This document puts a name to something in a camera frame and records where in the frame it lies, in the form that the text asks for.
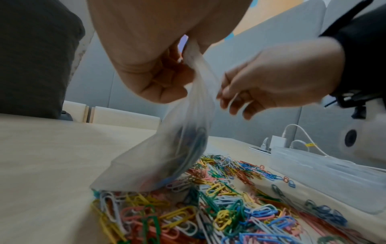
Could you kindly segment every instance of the pile of paper clips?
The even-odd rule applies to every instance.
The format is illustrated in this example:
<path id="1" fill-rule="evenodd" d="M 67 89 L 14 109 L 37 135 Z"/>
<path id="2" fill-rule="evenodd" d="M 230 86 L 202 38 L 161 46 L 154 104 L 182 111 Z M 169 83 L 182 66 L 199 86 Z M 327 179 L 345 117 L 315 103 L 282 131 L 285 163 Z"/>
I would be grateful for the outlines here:
<path id="1" fill-rule="evenodd" d="M 238 192 L 232 184 L 234 177 L 254 194 Z M 94 191 L 92 208 L 113 244 L 312 244 L 297 221 L 299 213 L 251 182 L 263 177 L 274 176 L 230 158 L 202 157 L 164 189 L 149 193 Z"/>

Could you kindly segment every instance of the white cable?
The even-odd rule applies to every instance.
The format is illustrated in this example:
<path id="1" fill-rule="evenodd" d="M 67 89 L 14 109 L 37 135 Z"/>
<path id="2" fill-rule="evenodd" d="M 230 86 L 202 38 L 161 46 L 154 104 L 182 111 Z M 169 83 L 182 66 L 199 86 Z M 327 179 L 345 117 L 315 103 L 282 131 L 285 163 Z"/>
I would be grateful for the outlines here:
<path id="1" fill-rule="evenodd" d="M 318 147 L 318 145 L 316 145 L 316 143 L 311 139 L 311 137 L 307 134 L 307 132 L 306 132 L 301 126 L 299 126 L 299 125 L 297 125 L 297 124 L 289 124 L 289 125 L 287 125 L 287 126 L 285 127 L 284 132 L 283 132 L 283 135 L 281 135 L 281 137 L 285 137 L 285 133 L 286 133 L 286 131 L 287 131 L 287 128 L 288 128 L 290 125 L 294 125 L 294 126 L 297 126 L 298 128 L 300 128 L 300 129 L 304 132 L 304 134 L 307 136 L 307 138 L 315 145 L 315 147 L 316 147 L 321 153 L 323 153 L 324 155 L 326 155 L 326 156 L 329 157 L 329 155 L 328 155 L 327 153 L 325 153 L 323 150 L 321 150 L 321 149 Z"/>
<path id="2" fill-rule="evenodd" d="M 289 146 L 290 148 L 293 148 L 294 147 L 294 142 L 300 142 L 301 144 L 303 144 L 306 148 L 307 148 L 307 151 L 310 152 L 310 147 L 307 146 L 307 143 L 305 143 L 304 141 L 302 140 L 295 140 L 295 141 L 292 141 L 291 142 L 291 145 Z"/>

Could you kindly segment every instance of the blue dot on wall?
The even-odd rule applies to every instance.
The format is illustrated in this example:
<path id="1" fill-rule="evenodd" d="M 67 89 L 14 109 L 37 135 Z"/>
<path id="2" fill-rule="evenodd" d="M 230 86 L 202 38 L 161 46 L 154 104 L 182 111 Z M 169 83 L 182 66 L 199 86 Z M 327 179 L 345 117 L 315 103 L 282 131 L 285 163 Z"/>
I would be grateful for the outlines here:
<path id="1" fill-rule="evenodd" d="M 253 1 L 251 2 L 251 4 L 250 4 L 249 7 L 250 7 L 250 8 L 256 7 L 257 1 L 258 1 L 258 0 L 253 0 Z"/>
<path id="2" fill-rule="evenodd" d="M 225 37 L 224 40 L 227 41 L 229 39 L 232 39 L 232 37 L 234 37 L 234 34 L 233 32 L 229 34 L 229 36 Z"/>

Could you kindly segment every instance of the wooden table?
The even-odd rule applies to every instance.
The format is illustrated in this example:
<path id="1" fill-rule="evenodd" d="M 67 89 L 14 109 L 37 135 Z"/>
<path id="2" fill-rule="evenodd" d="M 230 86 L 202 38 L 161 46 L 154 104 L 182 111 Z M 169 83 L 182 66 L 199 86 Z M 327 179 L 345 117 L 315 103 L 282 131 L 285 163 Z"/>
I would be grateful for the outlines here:
<path id="1" fill-rule="evenodd" d="M 108 243 L 90 209 L 93 197 L 89 186 L 112 159 L 154 133 L 0 114 L 0 243 Z M 234 139 L 210 137 L 209 144 L 255 165 L 267 165 L 270 157 Z M 283 182 L 275 184 L 289 197 L 302 201 L 320 196 L 312 189 L 304 191 L 305 186 L 299 183 L 297 190 Z M 259 181 L 262 190 L 272 194 L 270 185 L 268 180 Z M 331 207 L 346 209 L 339 211 L 348 220 L 355 217 L 365 223 L 385 223 L 385 215 L 352 214 L 352 208 L 329 200 Z M 370 233 L 384 229 L 385 225 L 380 225 Z"/>

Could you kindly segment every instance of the translucent plastic bag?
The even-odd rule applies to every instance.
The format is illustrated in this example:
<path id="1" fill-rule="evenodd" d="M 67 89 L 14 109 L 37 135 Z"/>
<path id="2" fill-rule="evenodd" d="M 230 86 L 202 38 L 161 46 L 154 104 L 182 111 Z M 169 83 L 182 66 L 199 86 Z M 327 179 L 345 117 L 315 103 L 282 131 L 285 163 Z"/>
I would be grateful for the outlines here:
<path id="1" fill-rule="evenodd" d="M 154 136 L 114 159 L 92 189 L 152 191 L 178 178 L 204 153 L 220 82 L 193 39 L 184 62 L 196 73 L 188 96 L 166 115 Z"/>

